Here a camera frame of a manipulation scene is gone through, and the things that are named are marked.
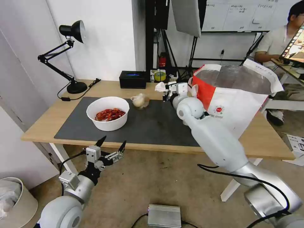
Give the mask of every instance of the desk lamp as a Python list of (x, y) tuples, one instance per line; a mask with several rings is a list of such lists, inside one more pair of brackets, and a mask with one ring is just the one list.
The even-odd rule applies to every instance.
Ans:
[[(50, 64), (48, 61), (60, 55), (61, 53), (71, 49), (74, 46), (74, 40), (72, 40), (71, 37), (74, 37), (79, 42), (84, 43), (86, 38), (85, 26), (83, 24), (83, 21), (80, 20), (80, 21), (76, 21), (74, 24), (72, 24), (72, 26), (68, 26), (68, 25), (59, 26), (59, 32), (66, 37), (67, 41), (64, 42), (62, 45), (59, 45), (58, 47), (46, 52), (45, 54), (39, 55), (38, 60), (70, 81), (70, 84), (66, 89), (68, 93), (72, 93), (72, 94), (82, 93), (87, 89), (87, 85), (85, 83), (77, 82), (73, 76), (64, 73), (63, 71), (59, 70), (58, 68)], [(63, 49), (60, 52), (56, 52), (56, 53), (53, 52), (65, 46), (66, 44), (69, 46), (68, 48)]]

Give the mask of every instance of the trash can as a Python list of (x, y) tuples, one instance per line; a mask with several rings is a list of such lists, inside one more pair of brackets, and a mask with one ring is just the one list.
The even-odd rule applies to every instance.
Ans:
[(21, 228), (26, 225), (35, 215), (38, 201), (29, 193), (23, 182), (16, 177), (6, 177), (1, 180), (13, 181), (21, 185), (21, 194), (7, 217), (0, 219), (0, 227)]

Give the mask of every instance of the white shirt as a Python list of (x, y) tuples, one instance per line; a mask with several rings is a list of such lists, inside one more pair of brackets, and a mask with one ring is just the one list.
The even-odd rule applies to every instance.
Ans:
[[(291, 38), (287, 37), (287, 25), (285, 25), (268, 32), (259, 43), (256, 52), (263, 51), (269, 55), (281, 55), (290, 41)], [(263, 65), (269, 67), (274, 66), (274, 63), (265, 62)]]

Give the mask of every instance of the paper bag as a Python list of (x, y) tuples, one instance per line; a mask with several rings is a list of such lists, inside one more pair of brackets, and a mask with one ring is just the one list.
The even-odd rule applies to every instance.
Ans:
[(277, 75), (247, 59), (243, 66), (203, 65), (193, 74), (206, 111), (239, 138), (269, 94), (283, 90)]

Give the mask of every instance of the lamp base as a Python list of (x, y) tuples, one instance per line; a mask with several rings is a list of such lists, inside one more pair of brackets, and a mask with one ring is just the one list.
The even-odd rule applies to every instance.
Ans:
[(86, 89), (88, 88), (88, 86), (86, 85), (86, 83), (84, 82), (73, 82), (70, 85), (68, 85), (67, 87), (67, 92), (71, 93), (71, 94), (77, 94), (77, 93), (82, 93), (84, 91), (86, 91)]

